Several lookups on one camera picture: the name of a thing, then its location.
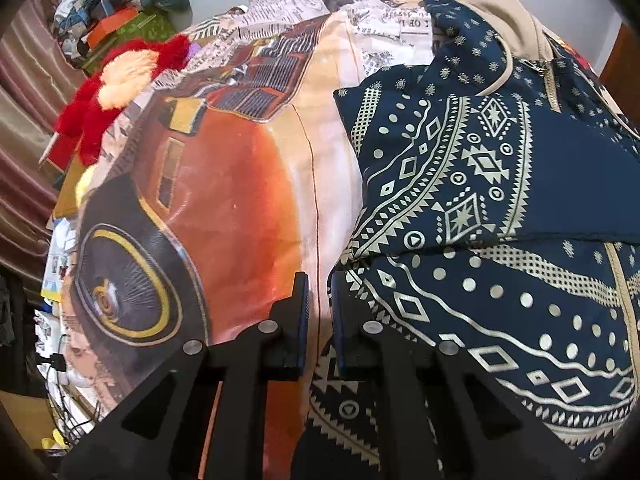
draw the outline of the orange box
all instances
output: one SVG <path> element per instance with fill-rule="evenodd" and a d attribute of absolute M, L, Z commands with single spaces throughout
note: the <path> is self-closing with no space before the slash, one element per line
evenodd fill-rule
<path fill-rule="evenodd" d="M 133 20 L 137 15 L 138 11 L 136 9 L 127 7 L 111 16 L 101 19 L 86 38 L 89 48 L 95 48 L 108 34 L 111 34 L 114 30 L 118 30 L 125 23 Z"/>

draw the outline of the red cloth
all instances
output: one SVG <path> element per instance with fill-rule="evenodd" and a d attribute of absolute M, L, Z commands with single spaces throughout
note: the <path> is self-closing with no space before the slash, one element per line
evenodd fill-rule
<path fill-rule="evenodd" d="M 103 110 L 98 102 L 98 90 L 102 86 L 102 70 L 120 54 L 131 50 L 153 50 L 158 53 L 158 61 L 151 79 L 155 79 L 164 70 L 181 70 L 187 64 L 190 42 L 184 35 L 178 35 L 165 43 L 147 43 L 132 40 L 110 51 L 102 62 L 102 69 L 82 83 L 73 100 L 62 110 L 56 123 L 56 131 L 67 139 L 80 139 L 78 155 L 84 166 L 98 161 L 102 134 L 124 108 Z"/>

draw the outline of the metal rivet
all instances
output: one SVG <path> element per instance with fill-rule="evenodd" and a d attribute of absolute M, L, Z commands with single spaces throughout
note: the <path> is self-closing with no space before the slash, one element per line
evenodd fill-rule
<path fill-rule="evenodd" d="M 197 339 L 191 339 L 182 345 L 182 351 L 187 355 L 196 355 L 202 350 L 202 343 Z"/>
<path fill-rule="evenodd" d="M 444 355 L 455 355 L 458 353 L 458 349 L 460 347 L 456 345 L 453 341 L 443 341 L 438 345 L 438 349 Z"/>
<path fill-rule="evenodd" d="M 380 332 L 382 332 L 382 323 L 380 323 L 379 321 L 367 321 L 362 326 L 362 329 L 367 334 L 379 334 Z"/>
<path fill-rule="evenodd" d="M 278 329 L 278 324 L 273 319 L 265 319 L 258 323 L 258 330 L 263 334 L 270 334 Z"/>

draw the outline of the red plush toy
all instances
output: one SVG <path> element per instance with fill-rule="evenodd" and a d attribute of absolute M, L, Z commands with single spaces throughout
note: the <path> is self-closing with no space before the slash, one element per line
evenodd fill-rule
<path fill-rule="evenodd" d="M 102 134 L 146 85 L 165 69 L 186 66 L 189 47 L 189 39 L 178 35 L 166 43 L 132 40 L 107 54 L 102 69 L 82 83 L 56 123 L 61 135 L 81 137 L 84 166 L 98 161 Z"/>

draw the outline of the pink curtain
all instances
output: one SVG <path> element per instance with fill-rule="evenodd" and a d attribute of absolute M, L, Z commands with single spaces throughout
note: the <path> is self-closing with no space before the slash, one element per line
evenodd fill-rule
<path fill-rule="evenodd" d="M 84 80 L 48 28 L 59 2 L 26 0 L 0 40 L 0 265 L 22 278 L 31 301 L 39 301 L 57 195 L 57 172 L 38 159 Z"/>

